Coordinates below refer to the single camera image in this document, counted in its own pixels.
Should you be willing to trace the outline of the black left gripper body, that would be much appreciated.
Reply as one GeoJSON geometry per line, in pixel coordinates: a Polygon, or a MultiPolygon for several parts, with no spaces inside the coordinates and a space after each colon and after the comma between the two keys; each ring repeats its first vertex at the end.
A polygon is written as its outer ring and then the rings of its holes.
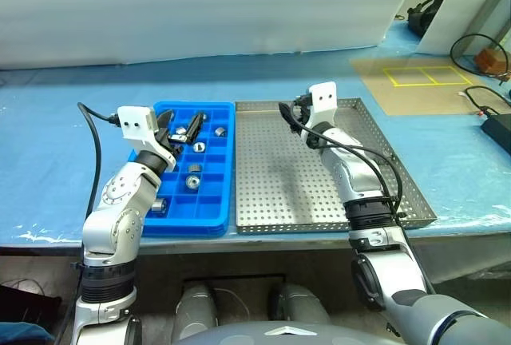
{"type": "Polygon", "coordinates": [[[179,157],[184,151],[184,145],[187,144],[185,134],[170,133],[167,127],[159,128],[155,133],[156,141],[173,157],[179,157]]]}

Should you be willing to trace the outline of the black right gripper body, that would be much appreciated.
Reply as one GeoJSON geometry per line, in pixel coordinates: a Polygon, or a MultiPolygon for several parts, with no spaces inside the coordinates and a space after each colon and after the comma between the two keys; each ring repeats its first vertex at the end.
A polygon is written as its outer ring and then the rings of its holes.
{"type": "Polygon", "coordinates": [[[299,115],[296,117],[298,122],[308,122],[311,116],[312,94],[298,96],[293,101],[293,109],[299,109],[299,115]]]}

